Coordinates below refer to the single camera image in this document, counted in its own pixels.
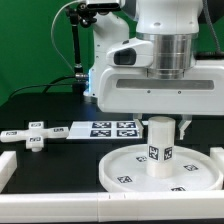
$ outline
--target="green backdrop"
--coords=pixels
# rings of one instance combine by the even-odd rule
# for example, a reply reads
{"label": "green backdrop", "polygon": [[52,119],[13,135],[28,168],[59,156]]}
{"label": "green backdrop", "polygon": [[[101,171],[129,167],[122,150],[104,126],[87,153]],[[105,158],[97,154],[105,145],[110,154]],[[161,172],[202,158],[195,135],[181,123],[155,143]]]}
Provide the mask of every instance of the green backdrop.
{"label": "green backdrop", "polygon": [[[56,12],[69,0],[0,0],[0,104],[17,88],[48,84],[72,72],[51,44],[50,30]],[[130,22],[133,35],[135,24]],[[215,24],[224,50],[224,18]],[[80,31],[85,70],[93,63],[92,31]],[[73,64],[71,27],[62,15],[56,27],[59,49]],[[213,51],[214,44],[206,25],[201,26],[199,50]]]}

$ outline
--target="white cylinder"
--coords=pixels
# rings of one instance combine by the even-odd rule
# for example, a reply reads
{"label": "white cylinder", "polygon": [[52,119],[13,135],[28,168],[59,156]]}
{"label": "white cylinder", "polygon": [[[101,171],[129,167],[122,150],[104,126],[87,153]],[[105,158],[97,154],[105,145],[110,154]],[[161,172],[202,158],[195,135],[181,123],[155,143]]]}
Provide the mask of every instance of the white cylinder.
{"label": "white cylinder", "polygon": [[152,177],[172,176],[175,123],[167,117],[149,119],[147,174]]}

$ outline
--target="white circular tray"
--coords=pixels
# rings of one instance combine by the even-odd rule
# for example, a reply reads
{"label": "white circular tray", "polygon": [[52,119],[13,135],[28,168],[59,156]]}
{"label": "white circular tray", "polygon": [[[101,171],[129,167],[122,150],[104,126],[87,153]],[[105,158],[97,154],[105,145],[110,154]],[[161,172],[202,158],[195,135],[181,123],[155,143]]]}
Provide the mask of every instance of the white circular tray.
{"label": "white circular tray", "polygon": [[206,155],[174,147],[173,175],[156,179],[146,173],[147,145],[134,145],[107,154],[99,177],[109,192],[201,191],[222,189],[223,175]]}

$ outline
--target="black tabletop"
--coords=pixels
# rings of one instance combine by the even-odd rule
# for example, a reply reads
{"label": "black tabletop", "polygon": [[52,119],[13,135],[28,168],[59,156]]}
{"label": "black tabletop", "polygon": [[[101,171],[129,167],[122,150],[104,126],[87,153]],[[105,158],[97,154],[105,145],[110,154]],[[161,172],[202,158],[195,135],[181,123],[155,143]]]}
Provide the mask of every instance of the black tabletop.
{"label": "black tabletop", "polygon": [[[45,128],[71,127],[73,121],[130,120],[131,114],[102,113],[96,104],[87,103],[78,94],[21,94],[0,107],[0,131],[26,130],[31,121],[44,121]],[[123,146],[147,142],[135,140],[48,139],[42,152],[32,153],[25,142],[0,143],[0,152],[16,151],[18,168],[3,194],[105,192],[98,180],[98,164],[108,152]],[[193,117],[183,141],[176,145],[209,154],[209,148],[224,146],[224,117]],[[223,223],[223,220],[200,220]]]}

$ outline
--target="white plastic block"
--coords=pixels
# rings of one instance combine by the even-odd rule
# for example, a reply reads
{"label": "white plastic block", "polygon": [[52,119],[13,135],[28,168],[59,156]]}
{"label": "white plastic block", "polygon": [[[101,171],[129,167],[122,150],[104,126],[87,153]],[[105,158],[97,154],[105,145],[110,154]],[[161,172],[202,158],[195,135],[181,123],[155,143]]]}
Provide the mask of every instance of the white plastic block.
{"label": "white plastic block", "polygon": [[44,147],[45,138],[67,138],[69,129],[67,127],[58,127],[44,129],[44,122],[31,122],[26,131],[3,131],[1,133],[2,142],[26,141],[26,148],[33,152],[39,152]]}
{"label": "white plastic block", "polygon": [[4,152],[0,157],[0,192],[17,168],[16,152]]}
{"label": "white plastic block", "polygon": [[141,193],[138,220],[224,218],[223,191]]}
{"label": "white plastic block", "polygon": [[0,223],[97,222],[97,194],[0,195]]}
{"label": "white plastic block", "polygon": [[211,148],[210,157],[224,175],[224,149],[221,147]]}
{"label": "white plastic block", "polygon": [[100,194],[98,206],[99,222],[138,220],[135,193]]}

